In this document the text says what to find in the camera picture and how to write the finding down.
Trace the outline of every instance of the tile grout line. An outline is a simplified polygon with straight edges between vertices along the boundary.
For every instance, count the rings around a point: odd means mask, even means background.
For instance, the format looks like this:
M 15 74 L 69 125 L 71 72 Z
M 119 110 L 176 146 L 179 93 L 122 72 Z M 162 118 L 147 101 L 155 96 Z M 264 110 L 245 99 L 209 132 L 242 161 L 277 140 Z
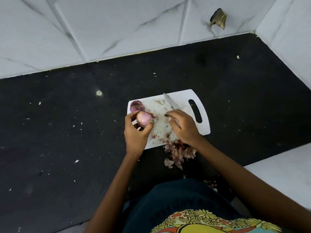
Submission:
M 77 37 L 74 34 L 73 29 L 70 27 L 70 24 L 68 23 L 66 17 L 64 16 L 62 11 L 60 10 L 60 7 L 58 6 L 57 2 L 56 1 L 52 2 L 52 0 L 45 0 L 45 1 L 48 3 L 48 5 L 49 5 L 51 11 L 53 12 L 53 14 L 55 15 L 57 21 L 60 23 L 60 25 L 64 29 L 65 35 L 70 40 L 73 47 L 76 49 L 77 53 L 79 54 L 79 56 L 82 58 L 83 63 L 87 63 L 88 60 L 85 57 L 85 53 L 82 49 L 82 46 L 81 46 L 81 44 L 78 43 Z
M 179 35 L 178 35 L 178 42 L 177 45 L 180 46 L 183 38 L 184 38 L 184 34 L 185 34 L 185 23 L 187 22 L 188 16 L 189 16 L 189 12 L 190 12 L 190 6 L 191 3 L 189 2 L 189 0 L 185 0 L 184 3 L 184 10 L 183 10 L 183 16 L 181 19 L 181 24 L 180 24 L 180 29 L 179 29 Z

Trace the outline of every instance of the peeled onion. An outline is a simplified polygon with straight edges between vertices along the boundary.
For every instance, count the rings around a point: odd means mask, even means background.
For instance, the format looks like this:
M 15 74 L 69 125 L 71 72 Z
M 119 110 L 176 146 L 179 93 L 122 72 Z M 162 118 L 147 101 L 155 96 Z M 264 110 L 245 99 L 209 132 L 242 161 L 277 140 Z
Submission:
M 142 104 L 141 101 L 133 101 L 130 106 L 130 111 L 145 111 L 145 106 Z
M 148 124 L 148 122 L 150 121 L 150 119 L 152 119 L 152 115 L 149 114 L 148 112 L 145 111 L 140 111 L 137 115 L 136 115 L 136 120 L 137 123 L 140 127 L 145 128 Z

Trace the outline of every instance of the black countertop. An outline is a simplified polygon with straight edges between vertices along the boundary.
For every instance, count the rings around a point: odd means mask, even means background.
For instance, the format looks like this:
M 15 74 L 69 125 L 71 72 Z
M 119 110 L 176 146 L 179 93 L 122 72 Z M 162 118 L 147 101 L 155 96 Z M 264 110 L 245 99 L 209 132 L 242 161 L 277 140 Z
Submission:
M 90 219 L 125 155 L 127 102 L 186 89 L 207 111 L 206 139 L 241 165 L 311 141 L 311 91 L 253 34 L 2 79 L 0 232 Z M 183 178 L 165 157 L 146 150 L 130 187 Z

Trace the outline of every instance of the right hand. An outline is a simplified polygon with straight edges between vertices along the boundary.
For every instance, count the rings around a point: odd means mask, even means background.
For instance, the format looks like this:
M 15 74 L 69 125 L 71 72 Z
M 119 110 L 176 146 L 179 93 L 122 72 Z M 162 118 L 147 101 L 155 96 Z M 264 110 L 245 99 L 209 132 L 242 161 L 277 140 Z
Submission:
M 181 110 L 172 110 L 167 112 L 165 116 L 169 116 L 169 124 L 172 130 L 183 143 L 194 147 L 201 140 L 202 137 L 190 115 Z

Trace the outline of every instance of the onion peel pile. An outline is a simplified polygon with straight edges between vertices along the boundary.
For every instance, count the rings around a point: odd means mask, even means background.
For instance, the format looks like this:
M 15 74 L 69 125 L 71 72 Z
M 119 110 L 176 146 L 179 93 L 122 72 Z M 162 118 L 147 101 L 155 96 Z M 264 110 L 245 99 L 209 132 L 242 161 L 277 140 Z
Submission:
M 184 162 L 184 158 L 186 160 L 195 158 L 196 150 L 192 147 L 184 147 L 184 144 L 181 140 L 177 140 L 174 143 L 168 141 L 164 146 L 165 152 L 170 152 L 173 160 L 169 160 L 166 158 L 164 160 L 164 165 L 168 168 L 173 168 L 173 164 L 175 164 L 181 170 L 183 167 L 181 164 Z

